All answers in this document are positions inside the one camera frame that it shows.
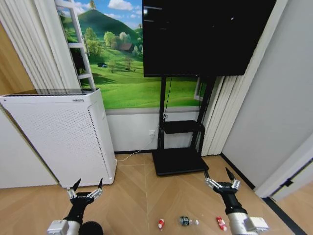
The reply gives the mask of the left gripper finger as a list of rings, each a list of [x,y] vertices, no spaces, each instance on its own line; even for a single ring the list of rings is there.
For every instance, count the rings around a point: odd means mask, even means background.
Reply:
[[[100,180],[98,188],[94,190],[93,192],[89,193],[87,197],[91,199],[97,199],[103,192],[102,186],[103,186],[103,179]]]
[[[68,194],[69,198],[76,198],[77,197],[75,192],[76,192],[80,182],[81,182],[81,178],[72,187],[67,188],[67,194]]]

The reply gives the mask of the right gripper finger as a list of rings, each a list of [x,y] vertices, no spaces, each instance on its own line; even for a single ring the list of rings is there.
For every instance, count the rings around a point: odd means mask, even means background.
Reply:
[[[206,183],[209,185],[210,188],[212,188],[212,189],[222,188],[222,186],[219,183],[217,183],[216,181],[214,181],[213,179],[210,178],[208,171],[204,172],[204,177],[205,177]]]
[[[228,177],[231,180],[231,187],[238,190],[241,182],[235,178],[234,174],[227,167],[225,169],[226,169]]]

